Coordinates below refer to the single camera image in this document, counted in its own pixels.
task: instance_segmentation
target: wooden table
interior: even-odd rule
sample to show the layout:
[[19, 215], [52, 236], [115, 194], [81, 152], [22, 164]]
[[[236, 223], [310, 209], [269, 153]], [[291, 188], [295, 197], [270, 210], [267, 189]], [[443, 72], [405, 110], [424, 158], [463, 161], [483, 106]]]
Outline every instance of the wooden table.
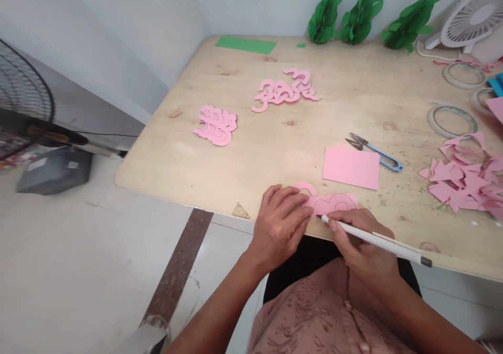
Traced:
[[[259, 38], [278, 42], [265, 56], [215, 47], [217, 39], [201, 45], [141, 133], [117, 173], [119, 186], [250, 219], [272, 184], [308, 181], [320, 194], [355, 192], [360, 205], [398, 240], [433, 251], [428, 257], [435, 265], [503, 280], [503, 227], [487, 213], [437, 210], [441, 203], [418, 175], [432, 157], [442, 159], [438, 147], [446, 140], [427, 122], [428, 100], [455, 103], [476, 115], [468, 102], [472, 90], [446, 82], [431, 58], [386, 49], [380, 42], [320, 46], [304, 38]], [[307, 47], [297, 48], [302, 42]], [[254, 97], [261, 81], [291, 83], [282, 73], [291, 67], [311, 72], [321, 99], [252, 112], [260, 106]], [[192, 133], [203, 104], [237, 114], [238, 129], [228, 146]], [[477, 117], [488, 148], [503, 153], [500, 139]], [[349, 132], [401, 160], [404, 171], [380, 167], [379, 191], [322, 179], [325, 146], [345, 143]], [[307, 233], [331, 237], [316, 219]]]

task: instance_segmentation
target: scissors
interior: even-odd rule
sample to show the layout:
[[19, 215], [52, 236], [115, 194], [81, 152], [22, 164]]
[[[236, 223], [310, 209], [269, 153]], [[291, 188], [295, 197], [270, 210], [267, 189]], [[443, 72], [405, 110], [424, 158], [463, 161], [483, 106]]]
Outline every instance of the scissors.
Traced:
[[[349, 144], [351, 144], [355, 149], [359, 150], [359, 151], [370, 151], [370, 150], [367, 150], [365, 149], [363, 146], [367, 146], [371, 149], [373, 149], [375, 152], [377, 152], [380, 156], [379, 158], [379, 162], [383, 165], [385, 165], [387, 168], [389, 168], [391, 171], [394, 171], [394, 172], [401, 172], [403, 170], [403, 164], [401, 162], [399, 162], [398, 160], [396, 160], [395, 158], [392, 158], [390, 155], [387, 155], [385, 154], [384, 152], [378, 150], [374, 145], [370, 144], [367, 140], [363, 139], [362, 137], [359, 137], [358, 135], [356, 134], [353, 134], [353, 133], [349, 133], [351, 134], [351, 136], [356, 140], [353, 141], [353, 140], [350, 140], [350, 139], [347, 139], [346, 140], [349, 142]], [[385, 159], [389, 159], [391, 160], [392, 162], [396, 163], [397, 165], [396, 166], [393, 166], [391, 165], [389, 162], [387, 162]]]

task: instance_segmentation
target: dark pants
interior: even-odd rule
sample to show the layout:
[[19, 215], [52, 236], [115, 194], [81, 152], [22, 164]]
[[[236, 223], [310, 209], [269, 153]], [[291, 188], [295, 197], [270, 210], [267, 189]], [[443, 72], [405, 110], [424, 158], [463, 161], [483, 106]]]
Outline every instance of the dark pants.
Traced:
[[[307, 277], [333, 259], [341, 256], [332, 241], [304, 235], [297, 252], [269, 275], [264, 293], [264, 304], [274, 299], [292, 283]], [[401, 277], [421, 296], [418, 280], [415, 278], [410, 262], [398, 259], [398, 270]]]

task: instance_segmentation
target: power cord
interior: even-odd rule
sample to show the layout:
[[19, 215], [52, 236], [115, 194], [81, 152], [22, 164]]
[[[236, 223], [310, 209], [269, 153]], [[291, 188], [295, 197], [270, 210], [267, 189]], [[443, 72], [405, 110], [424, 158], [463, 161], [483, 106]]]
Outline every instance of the power cord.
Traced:
[[444, 57], [439, 57], [439, 56], [434, 56], [432, 54], [425, 54], [425, 53], [421, 53], [421, 51], [419, 50], [419, 43], [421, 41], [418, 40], [418, 42], [415, 43], [415, 50], [416, 52], [420, 55], [420, 56], [423, 56], [423, 57], [431, 57], [431, 58], [438, 58], [438, 59], [441, 59], [443, 61], [450, 61], [450, 62], [455, 62], [455, 61], [458, 61], [460, 58], [461, 58], [461, 51], [459, 50], [459, 48], [457, 49], [457, 58], [456, 59], [450, 59], [450, 58], [444, 58]]
[[105, 134], [105, 133], [92, 133], [90, 131], [75, 131], [75, 130], [72, 130], [72, 131], [80, 133], [80, 134], [112, 135], [112, 136], [119, 136], [119, 137], [135, 137], [135, 138], [138, 137], [138, 136], [130, 136], [130, 135], [127, 135], [127, 134]]

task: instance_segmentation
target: blue scissors handle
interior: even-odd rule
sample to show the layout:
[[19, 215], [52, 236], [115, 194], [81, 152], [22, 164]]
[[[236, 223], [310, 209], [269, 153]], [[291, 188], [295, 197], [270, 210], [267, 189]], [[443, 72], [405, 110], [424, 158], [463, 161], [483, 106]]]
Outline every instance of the blue scissors handle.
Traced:
[[[401, 172], [401, 171], [403, 171], [403, 163], [402, 162], [399, 162], [398, 160], [396, 160], [395, 158], [391, 157], [390, 155], [388, 155], [388, 154], [386, 154], [386, 153], [378, 150], [374, 145], [371, 145], [370, 143], [367, 143], [366, 146], [370, 147], [375, 152], [379, 153], [379, 155], [380, 155], [379, 163], [381, 163], [382, 165], [386, 166], [391, 171], [394, 171], [394, 172]], [[392, 162], [396, 163], [397, 165], [393, 166], [390, 163], [388, 163], [385, 159], [389, 159]]]

